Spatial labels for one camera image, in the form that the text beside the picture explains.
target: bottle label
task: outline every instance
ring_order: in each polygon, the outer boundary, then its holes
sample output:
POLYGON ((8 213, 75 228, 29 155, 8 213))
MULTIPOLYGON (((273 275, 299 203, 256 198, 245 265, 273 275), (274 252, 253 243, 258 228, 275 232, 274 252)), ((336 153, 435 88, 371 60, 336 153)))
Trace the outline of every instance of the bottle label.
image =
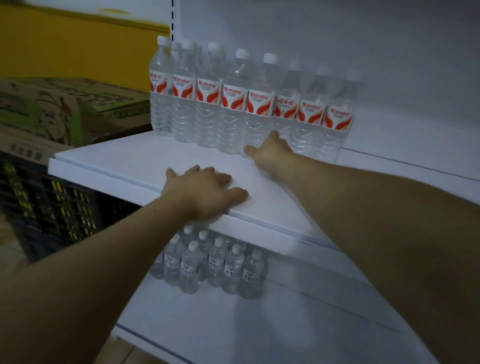
POLYGON ((172 83, 171 78, 171 73, 150 70, 150 91, 168 95, 172 83))
POLYGON ((155 264, 163 264, 164 261, 165 261, 165 258, 163 256, 163 252, 161 252, 160 255, 156 257, 155 264))
POLYGON ((221 82, 199 78, 197 80, 197 100, 207 104, 218 105, 220 104, 221 88, 221 82))
POLYGON ((247 99, 247 112, 261 116, 272 116, 273 92, 250 90, 247 99))
POLYGON ((208 257, 208 264, 215 270, 222 270, 225 264, 225 260, 208 257))
POLYGON ((252 273, 249 270, 247 270, 247 268, 244 268, 241 276, 242 276, 242 278, 245 282, 252 283, 252 282, 255 282, 258 279, 259 274, 258 273, 252 273))
POLYGON ((325 105, 321 102, 300 101, 297 121, 320 125, 324 116, 325 105))
POLYGON ((188 76, 173 75, 173 96, 195 100, 195 79, 188 76))
POLYGON ((336 108, 329 106, 327 114, 322 122, 322 126, 328 129, 335 129, 346 132, 352 122, 353 111, 349 109, 336 108))
POLYGON ((180 258, 174 258, 165 254, 165 266, 170 269, 180 268, 180 258))
POLYGON ((248 89, 244 87, 223 85, 222 107, 232 110, 245 111, 248 89))
POLYGON ((299 107, 298 98, 278 96, 275 103, 275 116, 283 119, 294 119, 299 107))
POLYGON ((182 263, 181 272, 187 277, 193 277, 195 274, 197 274, 197 267, 198 266, 190 266, 188 264, 182 263))
POLYGON ((223 272, 228 277, 236 278, 240 274, 239 270, 240 268, 234 268, 229 266, 228 264, 225 264, 225 269, 223 270, 223 272))

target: white bottle cap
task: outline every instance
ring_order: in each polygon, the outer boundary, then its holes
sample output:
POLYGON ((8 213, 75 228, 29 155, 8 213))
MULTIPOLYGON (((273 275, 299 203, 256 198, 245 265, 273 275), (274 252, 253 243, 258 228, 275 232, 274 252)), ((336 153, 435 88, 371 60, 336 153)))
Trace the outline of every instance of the white bottle cap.
POLYGON ((301 71, 301 63, 300 60, 291 60, 288 62, 288 70, 289 71, 301 71))
POLYGON ((185 225, 183 232, 185 234, 191 234, 193 232, 193 225, 185 225))
POLYGON ((173 235, 173 238, 170 239, 170 242, 175 245, 176 243, 178 243, 180 241, 180 235, 178 234, 175 234, 173 235))
POLYGON ((219 236, 218 238, 215 239, 215 246, 217 248, 221 248, 223 244, 225 243, 225 239, 219 236))
POLYGON ((200 240, 206 240, 208 236, 208 231, 207 230, 202 230, 201 232, 198 233, 198 237, 200 240))
POLYGON ((191 252, 194 252, 195 250, 197 250, 198 248, 198 243, 197 242, 190 242, 190 244, 188 244, 188 250, 190 250, 191 252))
POLYGON ((250 52, 247 51, 246 49, 237 49, 237 53, 235 54, 236 58, 241 58, 243 60, 249 60, 250 59, 250 52))
POLYGON ((330 68, 324 64, 319 64, 315 69, 315 74, 317 76, 327 76, 330 74, 330 68))
POLYGON ((222 53, 223 52, 223 47, 221 45, 219 45, 218 43, 210 42, 210 43, 208 43, 208 51, 209 52, 222 53))
POLYGON ((190 39, 182 40, 181 47, 182 49, 189 49, 189 50, 193 50, 194 52, 197 50, 197 44, 190 39))
POLYGON ((241 245, 240 244, 235 244, 232 247, 233 254, 237 255, 240 254, 241 252, 241 245))
POLYGON ((359 70, 348 70, 345 72, 345 79, 347 81, 358 82, 361 79, 361 71, 359 70))
POLYGON ((252 252, 252 258, 258 260, 262 257, 262 251, 259 249, 254 249, 252 252))
POLYGON ((265 53, 264 63, 278 64, 278 56, 274 53, 265 53))
POLYGON ((181 49, 181 44, 179 42, 172 42, 172 50, 179 51, 181 49))
POLYGON ((172 46, 172 41, 167 36, 158 36, 156 37, 156 43, 159 46, 165 46, 170 48, 172 46))

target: wahaha logo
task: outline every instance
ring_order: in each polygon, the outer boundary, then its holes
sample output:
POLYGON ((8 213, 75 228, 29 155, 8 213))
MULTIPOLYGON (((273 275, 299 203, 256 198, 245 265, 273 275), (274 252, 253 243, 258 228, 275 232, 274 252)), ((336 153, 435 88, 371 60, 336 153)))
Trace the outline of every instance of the wahaha logo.
POLYGON ((304 108, 317 109, 320 110, 320 106, 309 104, 308 102, 302 102, 304 108))
POLYGON ((241 94, 241 91, 240 91, 240 90, 236 90, 236 89, 234 89, 234 88, 230 88, 230 87, 226 87, 226 86, 223 88, 223 90, 224 90, 225 92, 232 92, 232 93, 237 94, 237 95, 240 95, 240 94, 241 94))
POLYGON ((213 87, 213 88, 216 87, 216 85, 214 85, 214 84, 208 84, 207 82, 203 82, 203 81, 200 81, 200 80, 198 81, 198 84, 200 86, 205 86, 205 87, 213 87))
POLYGON ((173 77, 173 80, 175 82, 183 82, 184 84, 189 84, 190 83, 190 80, 187 80, 185 78, 180 78, 180 77, 173 77))
POLYGON ((336 115, 342 115, 342 116, 348 116, 348 115, 350 115, 349 112, 345 112, 345 111, 342 111, 342 110, 337 110, 337 109, 334 109, 334 108, 331 108, 330 111, 331 111, 333 114, 336 114, 336 115))
POLYGON ((251 96, 251 97, 256 97, 256 98, 262 98, 262 99, 264 99, 264 100, 267 100, 267 99, 268 99, 267 96, 265 96, 265 95, 259 95, 259 94, 255 93, 255 92, 250 92, 250 96, 251 96))

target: lower shelf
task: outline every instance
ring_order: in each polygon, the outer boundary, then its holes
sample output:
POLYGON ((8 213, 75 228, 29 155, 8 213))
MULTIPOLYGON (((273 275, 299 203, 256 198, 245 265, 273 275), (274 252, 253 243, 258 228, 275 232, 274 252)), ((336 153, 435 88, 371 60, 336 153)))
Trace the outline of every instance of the lower shelf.
POLYGON ((257 300, 204 282, 193 295, 147 275, 115 335, 171 363, 436 363, 395 331, 266 281, 257 300))

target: forearm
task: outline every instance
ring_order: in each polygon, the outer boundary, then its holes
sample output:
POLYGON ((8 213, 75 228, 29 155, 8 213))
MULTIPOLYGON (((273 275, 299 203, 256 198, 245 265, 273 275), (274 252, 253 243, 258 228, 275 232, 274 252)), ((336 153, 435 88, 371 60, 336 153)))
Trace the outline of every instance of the forearm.
POLYGON ((182 203, 162 197, 3 282, 4 362, 91 362, 154 259, 189 218, 182 203), (30 347, 18 350, 19 342, 30 347))
POLYGON ((439 360, 473 362, 477 205, 420 182, 293 154, 275 173, 439 360))

